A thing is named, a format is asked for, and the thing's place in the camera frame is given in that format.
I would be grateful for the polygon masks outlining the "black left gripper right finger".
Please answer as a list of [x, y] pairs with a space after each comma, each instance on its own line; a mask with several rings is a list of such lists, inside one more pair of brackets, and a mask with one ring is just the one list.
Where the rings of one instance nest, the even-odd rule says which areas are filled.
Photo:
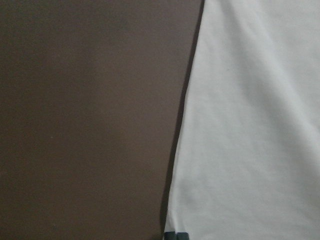
[[187, 232], [177, 232], [176, 239], [177, 240], [190, 240], [190, 237]]

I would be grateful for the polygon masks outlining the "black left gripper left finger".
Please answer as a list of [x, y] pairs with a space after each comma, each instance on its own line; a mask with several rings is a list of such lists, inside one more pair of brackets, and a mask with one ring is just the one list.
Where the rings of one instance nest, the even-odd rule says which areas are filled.
[[175, 231], [168, 231], [163, 234], [164, 240], [177, 240], [177, 234]]

